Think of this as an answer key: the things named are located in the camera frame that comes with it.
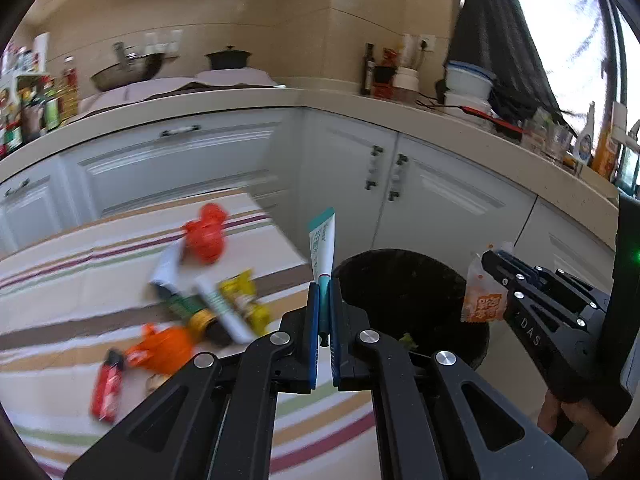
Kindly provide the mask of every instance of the striped tablecloth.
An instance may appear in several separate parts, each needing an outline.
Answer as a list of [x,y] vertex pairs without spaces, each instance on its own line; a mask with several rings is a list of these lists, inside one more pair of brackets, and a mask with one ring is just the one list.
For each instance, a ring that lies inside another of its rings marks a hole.
[[[228,213],[226,250],[205,268],[186,258],[180,286],[252,268],[258,296],[276,319],[306,303],[310,267],[249,195],[210,193],[139,209],[61,234],[0,261],[0,400],[24,443],[52,478],[108,426],[88,415],[98,369],[111,347],[140,341],[142,325],[176,323],[147,285],[161,251],[205,202]],[[219,356],[240,347],[213,350]],[[271,476],[380,478],[370,395],[338,393],[329,352],[319,355],[318,389],[278,396]],[[145,370],[124,375],[120,417],[145,397]]]

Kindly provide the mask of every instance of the purple stripe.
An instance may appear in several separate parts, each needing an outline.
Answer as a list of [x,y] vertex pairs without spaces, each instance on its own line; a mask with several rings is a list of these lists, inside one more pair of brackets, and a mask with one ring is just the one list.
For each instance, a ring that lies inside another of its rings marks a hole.
[[65,475],[65,470],[63,469],[58,469],[57,467],[45,464],[44,462],[38,462],[38,465],[43,468],[44,472],[48,475],[58,476],[60,478]]
[[367,415],[364,415],[348,426],[345,426],[340,431],[336,431],[313,444],[309,444],[308,446],[302,447],[301,449],[297,449],[285,455],[272,458],[269,473],[277,473],[278,471],[289,469],[290,467],[297,466],[303,462],[307,462],[308,460],[327,453],[358,435],[363,434],[370,428],[373,428],[375,423],[376,421],[373,417],[373,412],[367,413]]
[[[236,227],[236,226],[244,225],[244,224],[249,224],[251,222],[257,222],[258,220],[265,220],[265,219],[268,219],[268,218],[270,218],[270,216],[265,215],[265,214],[260,214],[260,215],[256,215],[256,216],[250,216],[248,218],[240,218],[240,219],[234,220],[232,222],[226,222],[224,224],[224,230],[226,231],[228,229],[231,229],[232,227]],[[178,238],[180,238],[181,236],[182,236],[182,234],[165,236],[164,238],[158,238],[157,240],[151,240],[151,241],[148,241],[148,242],[143,242],[143,243],[140,243],[140,244],[127,246],[127,247],[123,247],[123,248],[120,248],[120,249],[115,249],[113,251],[108,251],[106,253],[90,254],[89,256],[85,256],[84,258],[80,258],[78,260],[72,260],[70,262],[65,262],[65,263],[56,265],[54,267],[49,267],[48,269],[39,270],[38,272],[34,272],[33,274],[27,274],[26,276],[21,276],[20,278],[15,278],[11,282],[7,282],[7,283],[4,283],[3,285],[0,285],[0,290],[2,290],[3,288],[7,288],[8,286],[16,285],[17,283],[21,283],[21,282],[24,282],[26,280],[30,280],[32,278],[37,278],[39,276],[43,276],[44,274],[50,274],[52,272],[57,272],[58,270],[68,269],[69,267],[81,265],[81,264],[87,263],[90,260],[97,260],[97,259],[100,259],[100,258],[109,258],[110,256],[117,256],[118,254],[129,253],[131,251],[136,251],[138,249],[146,249],[146,248],[153,247],[153,246],[156,246],[156,245],[173,242],[173,241],[177,240]]]

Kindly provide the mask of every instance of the silver screw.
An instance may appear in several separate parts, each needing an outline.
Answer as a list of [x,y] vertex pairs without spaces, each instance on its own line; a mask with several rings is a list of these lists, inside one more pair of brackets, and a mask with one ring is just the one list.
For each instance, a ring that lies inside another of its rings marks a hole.
[[456,363],[456,356],[449,352],[449,350],[440,350],[436,354],[436,361],[442,366],[451,366]]
[[273,334],[271,334],[269,341],[271,341],[274,345],[286,345],[289,341],[291,341],[291,338],[286,332],[274,332]]
[[380,341],[380,334],[375,330],[363,330],[358,337],[363,343],[377,343]]
[[196,355],[193,364],[196,365],[196,368],[209,368],[215,360],[216,358],[213,357],[213,355],[203,352],[202,354]]

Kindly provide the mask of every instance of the black pot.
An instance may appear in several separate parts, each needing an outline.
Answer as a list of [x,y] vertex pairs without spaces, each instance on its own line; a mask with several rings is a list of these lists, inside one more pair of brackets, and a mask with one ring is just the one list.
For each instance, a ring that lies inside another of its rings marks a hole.
[[233,45],[228,45],[226,50],[219,50],[207,54],[212,70],[224,70],[225,68],[244,68],[251,55],[245,50],[236,50]]
[[342,298],[364,309],[372,329],[400,339],[409,334],[420,354],[457,354],[473,369],[489,346],[488,323],[464,323],[466,281],[423,254],[395,249],[367,251],[334,269]]

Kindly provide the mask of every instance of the red toy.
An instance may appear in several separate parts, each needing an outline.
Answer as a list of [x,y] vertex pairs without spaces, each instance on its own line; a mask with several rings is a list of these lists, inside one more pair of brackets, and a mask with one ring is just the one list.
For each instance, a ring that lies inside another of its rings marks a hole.
[[200,209],[200,219],[184,225],[187,247],[206,265],[216,262],[225,249],[222,224],[226,211],[219,205],[209,203]]

